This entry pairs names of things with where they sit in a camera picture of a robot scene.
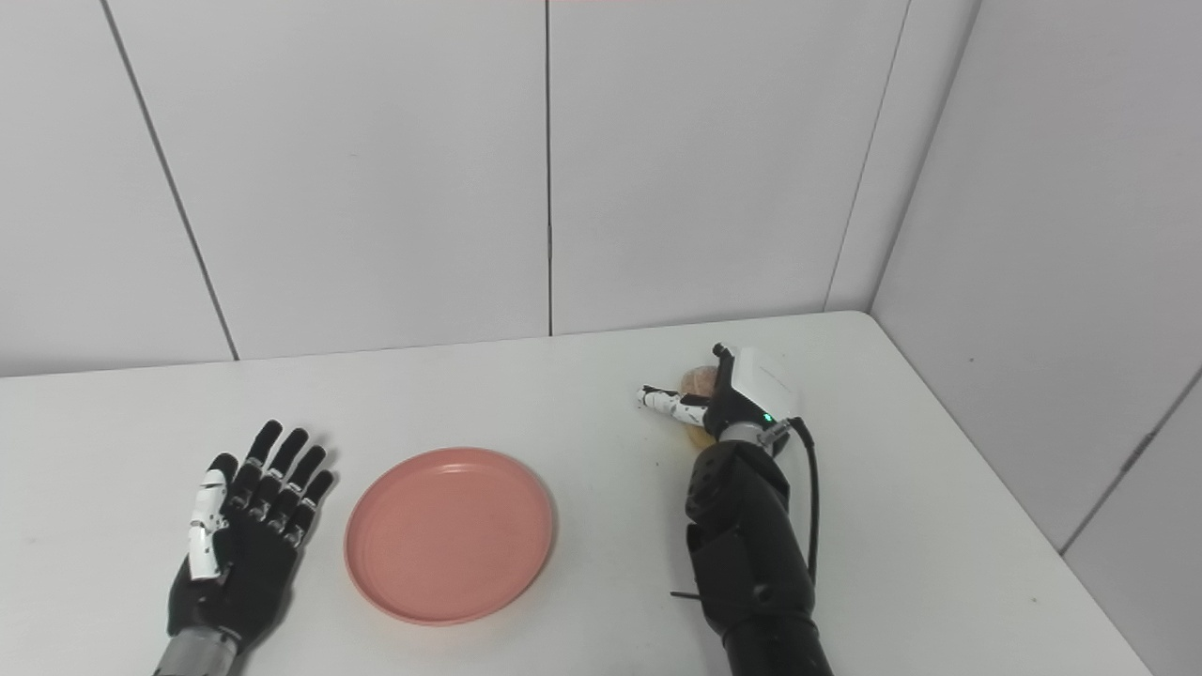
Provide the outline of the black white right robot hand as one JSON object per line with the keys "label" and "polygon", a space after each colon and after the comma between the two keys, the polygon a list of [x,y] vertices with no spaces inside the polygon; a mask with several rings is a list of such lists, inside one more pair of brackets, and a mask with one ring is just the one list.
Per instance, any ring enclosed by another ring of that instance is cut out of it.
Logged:
{"label": "black white right robot hand", "polygon": [[637,407],[688,426],[700,447],[739,440],[778,453],[798,431],[798,395],[770,360],[751,346],[718,343],[713,354],[718,363],[688,370],[677,390],[642,386],[635,395]]}

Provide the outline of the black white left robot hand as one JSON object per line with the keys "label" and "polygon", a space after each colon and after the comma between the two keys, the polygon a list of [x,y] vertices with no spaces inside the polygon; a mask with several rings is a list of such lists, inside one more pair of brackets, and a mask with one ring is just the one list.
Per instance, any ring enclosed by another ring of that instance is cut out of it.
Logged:
{"label": "black white left robot hand", "polygon": [[252,650],[291,594],[319,504],[334,484],[304,428],[269,420],[244,458],[219,453],[194,493],[186,556],[167,601],[168,638],[214,631]]}

